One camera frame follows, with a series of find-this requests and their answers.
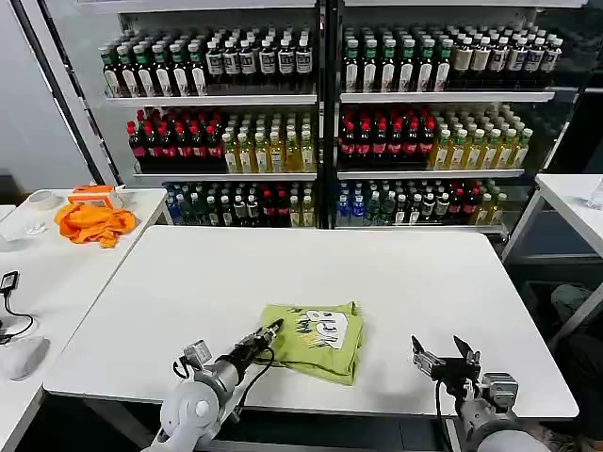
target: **white tabletop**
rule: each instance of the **white tabletop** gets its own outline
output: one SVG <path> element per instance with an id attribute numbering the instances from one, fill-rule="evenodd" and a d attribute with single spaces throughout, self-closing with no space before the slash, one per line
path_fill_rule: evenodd
<path id="1" fill-rule="evenodd" d="M 585 200 L 603 174 L 538 174 L 536 182 L 545 200 L 603 257 L 603 210 Z"/>
<path id="2" fill-rule="evenodd" d="M 214 357 L 254 330 L 267 303 L 355 300 L 366 320 L 352 387 L 270 369 L 247 404 L 298 412 L 435 414 L 433 383 L 412 365 L 411 334 L 440 356 L 452 336 L 484 371 L 520 385 L 516 412 L 578 413 L 545 343 L 480 234 L 170 228 L 147 230 L 57 360 L 56 394 L 160 403 L 171 363 L 203 338 Z M 443 413 L 454 414 L 442 396 Z"/>
<path id="3" fill-rule="evenodd" d="M 70 190 L 54 190 L 65 196 Z M 76 245 L 58 233 L 53 217 L 58 208 L 39 212 L 26 202 L 0 222 L 0 234 L 14 250 L 0 252 L 0 276 L 20 272 L 17 289 L 10 295 L 10 307 L 36 317 L 35 330 L 28 335 L 44 336 L 50 348 L 38 369 L 22 381 L 0 378 L 0 449 L 12 450 L 21 440 L 41 400 L 41 383 L 53 362 L 67 345 L 82 318 L 132 249 L 142 231 L 155 221 L 163 205 L 165 190 L 138 190 L 124 194 L 126 205 L 138 219 L 130 234 L 119 238 L 115 249 L 103 250 L 98 243 Z M 27 225 L 43 221 L 48 231 L 26 236 Z M 2 308 L 2 320 L 9 323 Z M 17 331 L 21 323 L 8 332 Z"/>

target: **black cable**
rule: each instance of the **black cable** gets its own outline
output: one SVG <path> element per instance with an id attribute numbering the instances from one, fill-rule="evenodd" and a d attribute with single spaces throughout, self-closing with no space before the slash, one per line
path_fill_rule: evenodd
<path id="1" fill-rule="evenodd" d="M 444 441 L 444 446 L 448 450 L 448 452 L 453 452 L 452 443 L 450 442 L 450 438 L 446 433 L 446 427 L 444 426 L 444 421 L 442 420 L 442 407 L 440 406 L 440 386 L 442 385 L 442 380 L 438 380 L 435 383 L 435 410 L 437 412 L 437 425 L 439 427 L 440 435 L 442 436 L 442 441 Z"/>
<path id="2" fill-rule="evenodd" d="M 24 332 L 26 332 L 27 330 L 29 330 L 31 328 L 31 326 L 34 324 L 34 317 L 32 317 L 29 314 L 18 314 L 13 312 L 10 309 L 10 306 L 8 306 L 8 293 L 4 293 L 4 308 L 7 310 L 7 313 L 14 315 L 15 317 L 27 317 L 29 319 L 29 324 L 27 324 L 27 326 L 25 328 L 23 328 L 21 331 L 19 332 L 14 332 L 12 334 L 3 334 L 0 336 L 0 346 L 3 346 L 4 344 L 8 344 L 8 342 L 10 342 L 10 339 L 12 339 L 15 336 L 18 336 L 19 334 L 23 334 Z"/>
<path id="3" fill-rule="evenodd" d="M 243 410 L 243 408 L 245 408 L 245 400 L 247 399 L 247 394 L 250 391 L 250 389 L 252 389 L 252 386 L 255 384 L 256 381 L 258 381 L 260 379 L 260 377 L 262 377 L 266 372 L 268 372 L 268 369 L 270 369 L 270 367 L 274 363 L 274 350 L 272 348 L 268 347 L 267 351 L 270 352 L 270 361 L 268 364 L 266 364 L 266 367 L 264 367 L 262 369 L 262 371 L 252 379 L 252 382 L 249 383 L 249 386 L 247 386 L 247 388 L 245 388 L 245 391 L 243 392 L 243 396 L 238 401 L 238 411 L 239 412 L 241 412 Z"/>

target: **bottle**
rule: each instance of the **bottle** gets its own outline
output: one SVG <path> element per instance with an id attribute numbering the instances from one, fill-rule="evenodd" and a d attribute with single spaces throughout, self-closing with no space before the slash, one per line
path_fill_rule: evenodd
<path id="1" fill-rule="evenodd" d="M 106 80 L 106 96 L 121 97 L 122 92 L 127 89 L 119 66 L 111 53 L 111 47 L 99 47 L 101 58 L 103 59 L 103 75 Z"/>
<path id="2" fill-rule="evenodd" d="M 377 71 L 377 40 L 367 40 L 365 57 L 362 61 L 362 91 L 371 92 L 375 85 L 375 72 Z"/>
<path id="3" fill-rule="evenodd" d="M 493 162 L 495 156 L 500 147 L 500 130 L 492 129 L 488 142 L 481 150 L 480 157 L 478 158 L 478 169 L 479 170 L 492 170 L 494 168 Z"/>
<path id="4" fill-rule="evenodd" d="M 396 40 L 385 40 L 381 70 L 381 92 L 389 92 L 394 87 L 394 71 L 396 70 Z"/>
<path id="5" fill-rule="evenodd" d="M 448 150 L 447 161 L 444 162 L 445 170 L 461 170 L 461 161 L 464 154 L 464 143 L 467 138 L 467 131 L 459 129 L 452 146 Z"/>
<path id="6" fill-rule="evenodd" d="M 419 216 L 421 215 L 421 202 L 423 197 L 418 193 L 413 195 L 413 202 L 410 204 L 408 209 L 408 224 L 414 225 L 418 223 Z"/>
<path id="7" fill-rule="evenodd" d="M 448 213 L 448 207 L 450 206 L 450 201 L 448 200 L 448 198 L 449 194 L 444 192 L 437 199 L 434 209 L 435 221 L 442 222 L 446 218 L 446 214 Z"/>
<path id="8" fill-rule="evenodd" d="M 417 91 L 427 91 L 430 87 L 430 79 L 432 77 L 432 56 L 433 46 L 435 41 L 427 38 L 423 41 L 423 48 L 421 49 L 421 59 L 418 63 L 418 75 L 416 80 Z"/>
<path id="9" fill-rule="evenodd" d="M 476 206 L 475 212 L 469 220 L 469 224 L 475 224 L 476 226 L 484 225 L 492 205 L 492 195 L 490 193 L 481 195 L 481 204 Z"/>
<path id="10" fill-rule="evenodd" d="M 120 56 L 122 77 L 127 88 L 126 97 L 139 97 L 140 83 L 139 74 L 136 71 L 135 65 L 130 60 L 130 51 L 125 45 L 120 45 L 117 48 L 117 54 Z"/>
<path id="11" fill-rule="evenodd" d="M 531 129 L 524 129 L 522 131 L 521 138 L 509 157 L 509 168 L 521 168 L 522 164 L 524 163 L 524 158 L 526 158 L 526 154 L 528 153 L 530 138 L 533 133 L 534 132 Z"/>
<path id="12" fill-rule="evenodd" d="M 358 78 L 358 40 L 348 40 L 346 56 L 343 59 L 343 67 L 346 74 L 346 92 L 356 91 Z"/>
<path id="13" fill-rule="evenodd" d="M 379 214 L 379 192 L 373 191 L 370 200 L 367 203 L 367 212 L 365 213 L 364 226 L 378 226 L 380 222 Z"/>
<path id="14" fill-rule="evenodd" d="M 289 90 L 293 87 L 293 74 L 295 72 L 295 51 L 289 46 L 289 40 L 281 40 L 279 50 L 279 77 L 280 87 Z"/>
<path id="15" fill-rule="evenodd" d="M 505 137 L 502 139 L 502 144 L 498 146 L 498 151 L 494 156 L 492 162 L 492 168 L 497 170 L 504 170 L 508 167 L 509 157 L 513 152 L 515 135 L 517 131 L 515 129 L 508 129 L 505 132 Z"/>
<path id="16" fill-rule="evenodd" d="M 154 45 L 153 56 L 155 58 L 155 63 L 153 64 L 153 69 L 155 71 L 155 76 L 157 77 L 157 81 L 159 83 L 159 87 L 161 88 L 161 92 L 165 97 L 173 96 L 173 89 L 171 84 L 171 79 L 173 78 L 173 73 L 169 71 L 169 65 L 166 62 L 164 48 L 162 45 Z"/>

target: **orange object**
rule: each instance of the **orange object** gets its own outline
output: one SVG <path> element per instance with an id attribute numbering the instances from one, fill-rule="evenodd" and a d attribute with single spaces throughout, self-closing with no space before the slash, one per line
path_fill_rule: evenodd
<path id="1" fill-rule="evenodd" d="M 99 241 L 113 248 L 120 234 L 136 227 L 136 217 L 127 210 L 114 210 L 88 204 L 67 204 L 55 215 L 60 234 L 74 243 Z"/>

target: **metal shelf edge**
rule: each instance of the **metal shelf edge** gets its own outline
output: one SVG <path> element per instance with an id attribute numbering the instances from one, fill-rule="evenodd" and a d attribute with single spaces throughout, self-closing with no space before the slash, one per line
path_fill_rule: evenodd
<path id="1" fill-rule="evenodd" d="M 423 171 L 338 171 L 337 179 L 366 180 L 366 179 L 496 179 L 518 177 L 523 169 L 446 169 Z"/>

